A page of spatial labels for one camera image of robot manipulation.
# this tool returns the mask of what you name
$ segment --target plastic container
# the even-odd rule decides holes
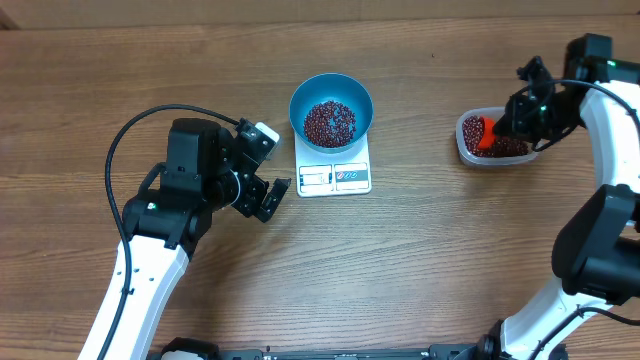
[[[456,125],[456,142],[458,143],[458,153],[460,153],[460,160],[471,167],[502,167],[507,165],[525,164],[533,161],[538,157],[537,152],[532,152],[523,156],[511,156],[505,158],[483,158],[473,155],[467,150],[467,145],[464,143],[464,134],[462,133],[462,123],[471,116],[488,116],[498,121],[502,115],[504,115],[503,107],[492,107],[483,109],[469,110],[462,114]]]

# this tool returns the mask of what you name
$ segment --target wood grain surface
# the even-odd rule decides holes
[[[153,348],[176,336],[276,351],[475,342],[549,279],[556,234],[594,190],[593,165],[577,130],[529,166],[473,170],[458,158],[456,120],[503,106],[534,55],[559,75],[565,45],[585,32],[640,61],[639,19],[1,32],[0,358],[71,359],[82,348],[116,254],[103,167],[127,120],[188,103],[265,121],[284,143],[259,175],[295,177],[290,96],[331,71],[374,99],[373,191],[301,199],[292,186],[267,225],[214,214]],[[124,137],[120,205],[185,115],[154,115]],[[635,300],[616,312],[640,318]],[[597,318],[568,346],[572,359],[637,359],[639,335]]]
[[[17,29],[17,25],[11,20],[0,7],[0,30]]]
[[[20,29],[631,15],[638,0],[0,0]]]

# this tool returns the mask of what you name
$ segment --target white scale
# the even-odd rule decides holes
[[[295,134],[296,175],[301,197],[367,194],[371,192],[371,162],[367,135],[351,148],[325,154]]]

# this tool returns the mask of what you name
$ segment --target blue bowl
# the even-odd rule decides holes
[[[304,120],[309,111],[318,104],[336,101],[346,105],[356,117],[356,132],[347,145],[326,148],[311,143],[304,135]],[[337,73],[316,75],[296,89],[289,104],[289,120],[293,130],[312,149],[329,154],[351,148],[369,131],[373,122],[373,101],[367,89],[354,78]]]

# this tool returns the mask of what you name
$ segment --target orange scoop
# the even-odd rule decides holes
[[[484,132],[482,134],[482,140],[478,143],[478,150],[487,150],[497,139],[497,136],[493,134],[493,126],[496,122],[486,116],[481,116],[480,118],[484,122]]]

